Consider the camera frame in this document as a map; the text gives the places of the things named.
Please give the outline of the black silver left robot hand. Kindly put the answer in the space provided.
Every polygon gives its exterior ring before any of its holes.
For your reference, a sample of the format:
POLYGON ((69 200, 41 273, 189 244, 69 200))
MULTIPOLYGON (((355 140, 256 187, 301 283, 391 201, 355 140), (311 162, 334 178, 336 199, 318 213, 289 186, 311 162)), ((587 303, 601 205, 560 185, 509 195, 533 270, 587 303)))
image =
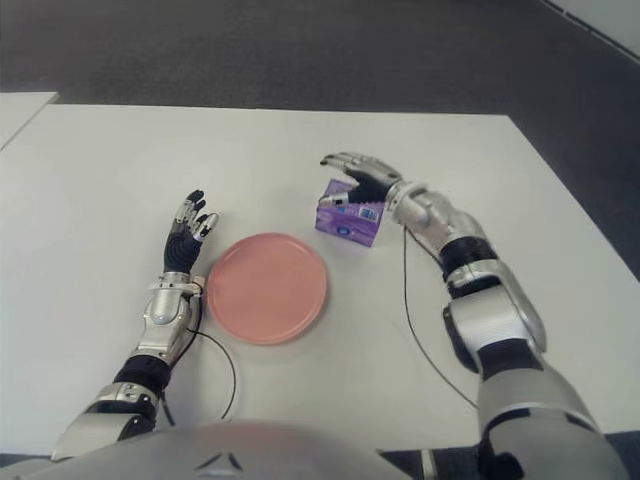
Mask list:
POLYGON ((217 213, 201 214, 205 206, 205 193, 202 190, 191 192, 180 204, 165 242, 164 272, 191 272, 202 244, 219 220, 217 213))

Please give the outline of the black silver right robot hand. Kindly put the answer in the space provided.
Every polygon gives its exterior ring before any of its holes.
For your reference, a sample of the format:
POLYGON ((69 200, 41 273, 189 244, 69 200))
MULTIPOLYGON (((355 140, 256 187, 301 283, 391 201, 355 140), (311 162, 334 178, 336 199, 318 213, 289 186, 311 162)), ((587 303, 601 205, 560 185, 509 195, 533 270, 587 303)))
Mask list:
POLYGON ((348 192, 321 197, 321 207, 384 203, 391 188, 402 180, 401 174, 383 161, 358 153, 329 154, 320 164, 334 167, 357 182, 348 192))

